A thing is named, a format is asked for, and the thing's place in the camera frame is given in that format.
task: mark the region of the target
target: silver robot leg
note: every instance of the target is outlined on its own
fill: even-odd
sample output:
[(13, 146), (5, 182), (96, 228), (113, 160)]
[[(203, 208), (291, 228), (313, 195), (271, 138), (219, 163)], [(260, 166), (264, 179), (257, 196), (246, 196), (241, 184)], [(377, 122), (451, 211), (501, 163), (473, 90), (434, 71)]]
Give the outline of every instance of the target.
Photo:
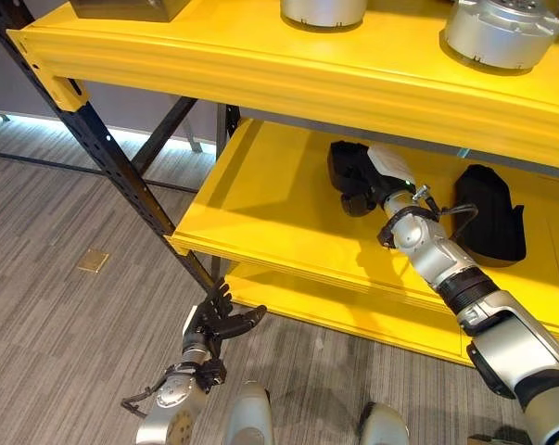
[(409, 445), (409, 430), (400, 414), (382, 403), (365, 406), (358, 432), (360, 445)]
[(234, 402), (224, 445), (274, 445), (271, 404), (265, 388), (245, 383)]

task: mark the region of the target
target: black robotic finger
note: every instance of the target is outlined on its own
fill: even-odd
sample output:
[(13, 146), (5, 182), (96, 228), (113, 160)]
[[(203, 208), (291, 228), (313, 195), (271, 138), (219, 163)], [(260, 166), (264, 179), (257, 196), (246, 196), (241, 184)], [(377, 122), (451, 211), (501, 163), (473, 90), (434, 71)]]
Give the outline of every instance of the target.
[(256, 326), (266, 312), (266, 306), (259, 306), (252, 311), (232, 315), (212, 326), (212, 334), (221, 339), (241, 336)]

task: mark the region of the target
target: shelf bracket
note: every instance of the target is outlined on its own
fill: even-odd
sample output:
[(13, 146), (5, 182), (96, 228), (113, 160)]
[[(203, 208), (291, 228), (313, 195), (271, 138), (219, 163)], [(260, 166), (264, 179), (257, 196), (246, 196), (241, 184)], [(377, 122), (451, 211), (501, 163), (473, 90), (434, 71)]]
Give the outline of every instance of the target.
[(6, 30), (6, 33), (60, 109), (77, 111), (87, 103), (89, 95), (81, 82), (56, 76), (39, 57), (28, 49), (27, 37), (23, 32)]

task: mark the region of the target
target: metal floor plate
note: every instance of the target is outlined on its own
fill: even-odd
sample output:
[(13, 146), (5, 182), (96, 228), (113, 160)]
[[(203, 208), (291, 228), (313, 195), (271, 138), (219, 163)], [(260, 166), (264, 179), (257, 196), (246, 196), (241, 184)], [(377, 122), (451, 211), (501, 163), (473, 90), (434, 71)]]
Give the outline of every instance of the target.
[(82, 271), (98, 273), (109, 256), (109, 253), (88, 248), (78, 261), (77, 268)]

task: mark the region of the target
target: black bag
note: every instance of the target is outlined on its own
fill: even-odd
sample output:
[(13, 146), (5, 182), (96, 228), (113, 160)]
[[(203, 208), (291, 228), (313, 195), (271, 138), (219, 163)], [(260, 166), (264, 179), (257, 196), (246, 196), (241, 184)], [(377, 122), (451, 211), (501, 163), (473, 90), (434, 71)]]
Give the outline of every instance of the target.
[[(493, 169), (469, 166), (454, 189), (456, 205), (473, 203), (479, 209), (458, 239), (479, 264), (506, 266), (526, 257), (524, 206), (512, 208), (510, 189)], [(466, 218), (466, 214), (455, 214), (455, 227), (460, 227)]]

